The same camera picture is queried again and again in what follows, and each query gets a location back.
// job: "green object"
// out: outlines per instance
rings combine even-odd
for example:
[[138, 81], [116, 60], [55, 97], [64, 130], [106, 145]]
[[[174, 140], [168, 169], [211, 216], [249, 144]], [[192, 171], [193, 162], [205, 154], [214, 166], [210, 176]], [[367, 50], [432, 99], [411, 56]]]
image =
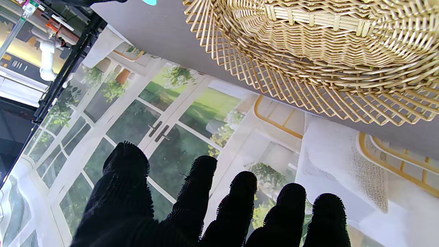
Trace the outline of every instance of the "green object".
[[157, 5], [157, 0], [143, 0], [146, 4], [155, 6]]

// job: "green lawn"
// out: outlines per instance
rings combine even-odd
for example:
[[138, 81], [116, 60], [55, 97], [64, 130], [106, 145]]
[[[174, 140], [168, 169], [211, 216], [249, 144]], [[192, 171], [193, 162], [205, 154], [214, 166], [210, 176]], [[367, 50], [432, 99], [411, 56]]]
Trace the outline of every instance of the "green lawn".
[[[141, 99], [162, 111], [165, 111], [187, 87], [183, 85], [178, 88], [164, 88], [167, 81], [163, 75], [167, 70], [168, 68], [162, 69], [139, 95]], [[224, 118], [240, 101], [238, 98], [208, 87], [186, 110], [180, 121], [210, 138], [212, 134], [206, 130], [208, 123], [211, 122], [215, 126], [224, 125]]]

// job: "hanging plant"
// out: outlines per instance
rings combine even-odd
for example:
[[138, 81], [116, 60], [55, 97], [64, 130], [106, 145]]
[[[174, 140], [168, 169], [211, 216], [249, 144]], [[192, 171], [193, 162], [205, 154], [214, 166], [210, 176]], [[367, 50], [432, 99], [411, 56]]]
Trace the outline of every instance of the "hanging plant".
[[113, 99], [122, 96], [125, 93], [126, 83], [120, 84], [116, 80], [112, 80], [107, 83], [107, 86], [102, 90], [104, 97], [107, 98], [107, 102], [111, 102]]
[[102, 81], [102, 76], [104, 75], [104, 73], [96, 67], [90, 69], [84, 66], [84, 72], [85, 76], [81, 82], [88, 83], [91, 86], [99, 84]]
[[[224, 147], [243, 119], [244, 114], [235, 109], [231, 110], [224, 119], [226, 124], [213, 133], [210, 140], [218, 144], [220, 147]], [[208, 145], [208, 148], [210, 156], [217, 157], [220, 154], [220, 152], [213, 146]]]
[[168, 70], [168, 72], [163, 75], [164, 79], [167, 79], [167, 83], [165, 84], [165, 88], [177, 88], [183, 85], [188, 84], [189, 82], [194, 83], [196, 79], [194, 78], [194, 74], [191, 74], [189, 69], [174, 66]]
[[248, 170], [256, 175], [260, 181], [258, 184], [269, 183], [274, 188], [282, 188], [287, 181], [284, 175], [262, 162], [250, 163], [245, 166], [250, 166]]
[[53, 124], [65, 125], [69, 127], [71, 106], [78, 103], [78, 96], [81, 95], [81, 90], [68, 84], [64, 89], [58, 101], [50, 109], [50, 114], [53, 116]]

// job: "window pane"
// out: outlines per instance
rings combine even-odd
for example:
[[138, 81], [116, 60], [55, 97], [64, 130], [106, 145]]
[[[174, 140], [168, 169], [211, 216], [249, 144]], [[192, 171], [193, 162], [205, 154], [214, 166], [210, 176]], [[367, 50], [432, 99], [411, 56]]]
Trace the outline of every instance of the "window pane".
[[180, 122], [224, 147], [251, 108], [252, 94], [213, 81], [180, 117]]
[[75, 136], [76, 133], [81, 130], [81, 128], [84, 126], [85, 120], [82, 117], [79, 117], [79, 119], [76, 121], [76, 123], [73, 125], [73, 127], [68, 131], [67, 135], [62, 139], [62, 145], [66, 146], [67, 143]]
[[108, 130], [107, 135], [116, 143], [129, 141], [138, 145], [148, 130], [153, 126], [160, 114], [138, 100], [122, 113]]
[[64, 166], [67, 158], [61, 152], [58, 157], [56, 157], [54, 163], [47, 171], [46, 175], [44, 175], [43, 182], [50, 188], [55, 181], [55, 178], [58, 176], [62, 167]]
[[82, 138], [87, 134], [87, 132], [91, 129], [90, 125], [86, 124], [84, 128], [72, 139], [72, 141], [67, 144], [64, 148], [64, 151], [70, 155], [72, 151], [75, 149], [76, 145], [82, 140]]
[[166, 219], [172, 210], [172, 203], [166, 199], [158, 190], [156, 190], [150, 183], [148, 188], [151, 190], [151, 198], [154, 206], [154, 218], [162, 221]]
[[8, 246], [14, 238], [23, 230], [24, 226], [31, 218], [29, 204], [23, 198], [18, 189], [17, 179], [12, 175], [9, 176], [9, 181], [12, 184], [11, 192], [9, 193], [9, 204], [11, 205], [11, 219], [6, 228], [3, 238], [3, 246]]
[[169, 141], [163, 140], [149, 159], [150, 177], [177, 198], [185, 178], [182, 174], [189, 172], [198, 156], [215, 156], [217, 150], [178, 125], [167, 136]]
[[84, 110], [84, 113], [93, 121], [97, 122], [102, 115], [110, 108], [110, 106], [125, 93], [125, 88], [129, 84], [130, 78], [124, 84], [116, 81], [118, 77], [117, 72], [112, 71], [104, 80], [104, 83], [99, 87], [99, 90], [91, 99], [90, 103]]
[[58, 135], [61, 129], [67, 125], [67, 122], [70, 120], [70, 116], [73, 113], [73, 109], [69, 108], [66, 109], [65, 113], [63, 113], [62, 116], [53, 116], [52, 119], [50, 119], [49, 124], [47, 125], [46, 129], [50, 132], [52, 132], [55, 135]]
[[38, 247], [38, 240], [35, 230], [33, 230], [32, 234], [20, 245], [20, 247]]
[[81, 221], [84, 208], [90, 198], [92, 188], [82, 174], [79, 174], [73, 185], [62, 199], [59, 206], [73, 235]]
[[37, 140], [38, 136], [40, 135], [41, 130], [38, 129], [35, 134], [32, 136], [32, 139], [29, 141], [29, 144], [27, 145], [24, 154], [28, 154], [30, 149], [32, 148], [33, 144], [35, 143], [35, 141]]
[[96, 184], [96, 182], [102, 177], [102, 167], [113, 149], [113, 145], [111, 145], [111, 143], [105, 138], [102, 138], [96, 150], [85, 165], [84, 171], [94, 184]]
[[35, 144], [35, 147], [33, 148], [32, 152], [29, 154], [29, 157], [37, 163], [41, 156], [43, 156], [44, 152], [49, 148], [49, 146], [54, 141], [53, 136], [51, 136], [49, 133], [44, 132], [38, 142]]
[[58, 155], [58, 153], [61, 152], [61, 147], [58, 145], [52, 153], [43, 161], [43, 163], [36, 169], [38, 172], [38, 175], [40, 175], [40, 178], [44, 175], [47, 168], [50, 166], [52, 161], [55, 159], [55, 157]]
[[[186, 89], [188, 83], [194, 83], [194, 74], [196, 72], [189, 69], [167, 65], [148, 83], [139, 97], [165, 111]], [[179, 77], [184, 82], [178, 83]]]

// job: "french door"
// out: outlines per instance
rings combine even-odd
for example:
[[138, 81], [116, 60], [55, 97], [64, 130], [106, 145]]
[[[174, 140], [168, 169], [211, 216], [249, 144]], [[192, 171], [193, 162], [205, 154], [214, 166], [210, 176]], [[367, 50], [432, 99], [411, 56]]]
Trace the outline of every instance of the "french door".
[[[256, 99], [247, 90], [193, 70], [180, 71], [164, 60], [151, 61], [146, 69], [149, 72], [137, 75], [105, 113], [95, 111], [98, 105], [90, 107], [98, 102], [94, 99], [80, 113], [92, 128], [70, 151], [48, 195], [66, 246], [101, 177], [103, 162], [118, 142], [129, 141], [148, 157], [155, 217], [164, 219], [193, 160], [200, 155], [220, 159]], [[172, 73], [183, 77], [170, 78]]]

